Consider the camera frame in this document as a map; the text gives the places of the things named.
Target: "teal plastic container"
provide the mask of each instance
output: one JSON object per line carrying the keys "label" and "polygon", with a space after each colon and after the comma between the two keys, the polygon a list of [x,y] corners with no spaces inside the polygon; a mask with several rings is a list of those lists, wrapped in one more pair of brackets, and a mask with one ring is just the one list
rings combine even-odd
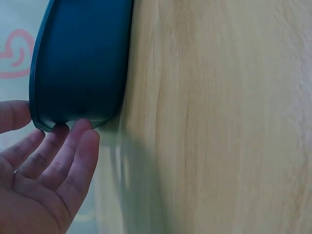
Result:
{"label": "teal plastic container", "polygon": [[101,125],[121,107],[128,70],[133,0],[50,0],[31,62],[34,125],[90,120]]}

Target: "hand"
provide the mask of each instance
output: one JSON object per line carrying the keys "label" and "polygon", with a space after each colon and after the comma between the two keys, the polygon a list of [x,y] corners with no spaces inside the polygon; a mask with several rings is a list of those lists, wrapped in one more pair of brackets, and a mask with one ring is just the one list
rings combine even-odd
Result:
{"label": "hand", "polygon": [[[27,101],[0,102],[0,134],[30,120]],[[45,138],[35,130],[1,151],[0,233],[65,233],[89,190],[98,149],[99,135],[82,119],[71,131],[59,125]]]}

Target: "heart drawing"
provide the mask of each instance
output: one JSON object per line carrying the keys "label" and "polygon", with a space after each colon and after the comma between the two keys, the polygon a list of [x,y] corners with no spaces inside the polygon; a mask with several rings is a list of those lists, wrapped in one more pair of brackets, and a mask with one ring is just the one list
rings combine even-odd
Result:
{"label": "heart drawing", "polygon": [[[22,37],[27,43],[28,52],[30,57],[32,56],[33,49],[35,46],[35,41],[33,37],[23,29],[14,30],[8,37],[4,45],[4,51],[0,52],[0,61],[1,59],[11,59],[13,57],[12,42],[14,38]],[[19,49],[19,58],[11,63],[12,68],[18,68],[25,60],[25,50],[24,48]],[[30,67],[22,70],[16,70],[12,72],[5,72],[0,70],[0,79],[10,79],[18,78],[28,75],[30,72]]]}

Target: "wood grain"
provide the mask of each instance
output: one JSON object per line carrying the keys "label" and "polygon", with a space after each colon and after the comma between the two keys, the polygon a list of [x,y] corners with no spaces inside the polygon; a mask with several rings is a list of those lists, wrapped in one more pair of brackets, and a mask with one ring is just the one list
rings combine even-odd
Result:
{"label": "wood grain", "polygon": [[311,234],[311,51],[310,0],[136,0],[98,209],[127,234]]}

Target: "wooden surface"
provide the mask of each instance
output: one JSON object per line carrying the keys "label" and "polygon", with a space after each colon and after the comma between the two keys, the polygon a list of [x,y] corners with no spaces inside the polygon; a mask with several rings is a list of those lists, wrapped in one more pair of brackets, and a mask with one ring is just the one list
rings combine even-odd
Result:
{"label": "wooden surface", "polygon": [[134,14],[121,118],[100,130],[99,232],[311,234],[312,1]]}

